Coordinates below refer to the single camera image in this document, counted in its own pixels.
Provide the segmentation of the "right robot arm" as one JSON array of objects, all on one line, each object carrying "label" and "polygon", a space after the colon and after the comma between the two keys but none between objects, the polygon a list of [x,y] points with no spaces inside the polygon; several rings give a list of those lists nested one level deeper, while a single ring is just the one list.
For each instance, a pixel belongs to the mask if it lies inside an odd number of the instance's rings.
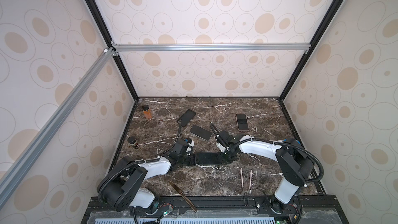
[{"label": "right robot arm", "polygon": [[320,181],[324,176],[324,168],[319,159],[304,149],[301,142],[294,138],[270,141],[249,135],[232,136],[227,131],[218,130],[213,123],[209,125],[220,149],[216,153],[213,165],[233,163],[244,153],[278,162],[283,179],[268,201],[269,207],[275,214],[281,214],[301,188]]}]

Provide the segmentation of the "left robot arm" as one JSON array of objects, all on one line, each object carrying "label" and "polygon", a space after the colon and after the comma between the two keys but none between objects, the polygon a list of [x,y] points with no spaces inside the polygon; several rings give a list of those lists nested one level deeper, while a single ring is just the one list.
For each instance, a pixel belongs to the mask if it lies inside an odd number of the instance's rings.
[{"label": "left robot arm", "polygon": [[192,164],[194,141],[184,139],[181,121],[178,123],[174,144],[156,158],[134,160],[123,157],[104,177],[97,187],[98,201],[120,212],[127,207],[141,207],[154,213],[159,208],[159,197],[143,188],[146,179],[166,175],[180,167]]}]

